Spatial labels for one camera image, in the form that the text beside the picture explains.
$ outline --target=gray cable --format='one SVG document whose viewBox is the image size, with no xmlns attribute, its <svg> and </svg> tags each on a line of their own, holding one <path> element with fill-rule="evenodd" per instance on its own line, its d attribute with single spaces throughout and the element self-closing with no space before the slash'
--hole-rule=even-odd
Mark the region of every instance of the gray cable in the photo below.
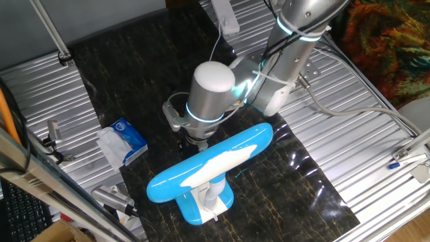
<svg viewBox="0 0 430 242">
<path fill-rule="evenodd" d="M 351 73 L 353 73 L 353 75 L 355 75 L 355 77 L 357 77 L 358 79 L 359 76 L 357 74 L 357 72 L 352 69 L 352 67 L 350 67 L 347 63 L 345 63 L 344 60 L 337 58 L 336 56 L 332 56 L 331 54 L 328 54 L 325 51 L 321 51 L 319 49 L 315 49 L 316 51 L 318 51 L 319 53 L 331 57 L 333 59 L 335 59 L 336 61 L 339 61 L 340 63 L 342 63 L 345 67 L 347 67 L 349 69 L 349 71 L 351 71 Z M 411 128 L 412 130 L 414 130 L 418 135 L 422 134 L 423 132 L 415 125 L 413 124 L 408 118 L 406 118 L 405 116 L 403 116 L 402 114 L 399 114 L 398 112 L 389 110 L 387 108 L 363 108 L 363 109 L 358 109 L 358 110 L 352 110 L 349 112 L 334 112 L 331 111 L 327 108 L 325 108 L 319 101 L 318 99 L 315 97 L 315 94 L 312 92 L 312 90 L 310 90 L 310 88 L 307 89 L 307 91 L 309 92 L 310 96 L 312 97 L 312 99 L 314 100 L 314 103 L 316 105 L 318 105 L 320 107 L 320 109 L 322 111 L 324 111 L 325 113 L 328 113 L 330 115 L 333 116 L 350 116 L 350 115 L 354 115 L 354 114 L 358 114 L 361 112 L 384 112 L 393 116 L 396 116 L 397 118 L 400 118 L 407 126 L 409 126 L 409 128 Z"/>
<path fill-rule="evenodd" d="M 413 124 L 408 118 L 406 118 L 405 116 L 403 116 L 402 114 L 399 114 L 398 112 L 389 110 L 387 108 L 361 108 L 361 109 L 357 109 L 357 110 L 352 110 L 352 111 L 346 111 L 346 112 L 336 112 L 336 111 L 332 111 L 329 110 L 328 108 L 324 107 L 316 98 L 314 92 L 308 88 L 307 89 L 309 95 L 311 96 L 312 100 L 314 100 L 314 103 L 326 114 L 330 114 L 333 116 L 351 116 L 354 114 L 359 114 L 362 112 L 383 112 L 386 114 L 390 114 L 393 116 L 396 116 L 397 118 L 400 118 L 407 126 L 409 126 L 410 128 L 412 128 L 412 130 L 414 130 L 417 134 L 422 134 L 423 132 L 421 132 L 421 130 L 415 125 Z"/>
</svg>

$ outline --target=blue and white object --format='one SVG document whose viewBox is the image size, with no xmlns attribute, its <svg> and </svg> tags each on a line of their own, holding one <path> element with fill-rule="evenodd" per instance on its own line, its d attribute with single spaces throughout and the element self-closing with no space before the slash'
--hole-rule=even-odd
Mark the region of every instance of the blue and white object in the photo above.
<svg viewBox="0 0 430 242">
<path fill-rule="evenodd" d="M 417 161 L 425 161 L 427 159 L 427 156 L 425 154 L 422 155 L 417 155 L 411 158 L 407 158 L 407 159 L 403 159 L 400 160 L 398 162 L 394 162 L 388 165 L 389 169 L 396 169 L 397 167 L 400 167 L 401 165 L 407 165 L 407 164 L 411 164 Z"/>
<path fill-rule="evenodd" d="M 124 157 L 123 164 L 128 165 L 135 160 L 139 155 L 148 150 L 148 143 L 134 129 L 134 127 L 124 118 L 120 118 L 111 127 L 120 137 L 125 140 L 132 150 Z"/>
<path fill-rule="evenodd" d="M 117 171 L 148 150 L 148 144 L 133 126 L 121 118 L 110 127 L 97 132 L 97 144 L 107 161 Z"/>
<path fill-rule="evenodd" d="M 161 172 L 146 193 L 157 203 L 175 199 L 192 225 L 217 220 L 234 200 L 226 172 L 266 149 L 272 138 L 271 125 L 258 124 Z"/>
</svg>

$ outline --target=plastic sheet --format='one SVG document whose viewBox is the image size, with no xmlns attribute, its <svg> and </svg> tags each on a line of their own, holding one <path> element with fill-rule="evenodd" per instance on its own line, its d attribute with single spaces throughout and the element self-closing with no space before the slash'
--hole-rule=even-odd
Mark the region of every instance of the plastic sheet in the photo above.
<svg viewBox="0 0 430 242">
<path fill-rule="evenodd" d="M 217 37 L 194 3 L 74 46 L 102 126 L 125 117 L 148 141 L 149 150 L 121 172 L 137 209 L 152 222 L 142 220 L 149 241 L 334 241 L 358 225 L 357 218 L 284 119 L 264 118 L 250 107 L 223 123 L 209 145 L 262 122 L 273 126 L 274 139 L 227 172 L 234 204 L 218 222 L 190 225 L 175 201 L 155 204 L 146 196 L 156 174 L 183 160 L 177 147 L 183 134 L 171 131 L 161 106 L 174 91 L 189 90 L 194 69 L 208 60 Z M 234 59 L 223 39 L 214 59 Z"/>
</svg>

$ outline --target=patterned blanket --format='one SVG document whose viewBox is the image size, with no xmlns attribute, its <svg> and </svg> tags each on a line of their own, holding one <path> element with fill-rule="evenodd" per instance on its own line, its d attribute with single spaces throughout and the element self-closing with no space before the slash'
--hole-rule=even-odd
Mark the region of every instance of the patterned blanket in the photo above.
<svg viewBox="0 0 430 242">
<path fill-rule="evenodd" d="M 339 46 L 391 104 L 430 95 L 430 0 L 352 0 L 345 14 Z"/>
</svg>

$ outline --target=cardboard box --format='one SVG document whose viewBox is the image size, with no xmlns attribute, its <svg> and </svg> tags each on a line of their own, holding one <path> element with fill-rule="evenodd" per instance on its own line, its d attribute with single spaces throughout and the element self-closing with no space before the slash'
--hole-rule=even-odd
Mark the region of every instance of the cardboard box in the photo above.
<svg viewBox="0 0 430 242">
<path fill-rule="evenodd" d="M 63 220 L 56 221 L 32 242 L 92 242 L 82 231 Z"/>
</svg>

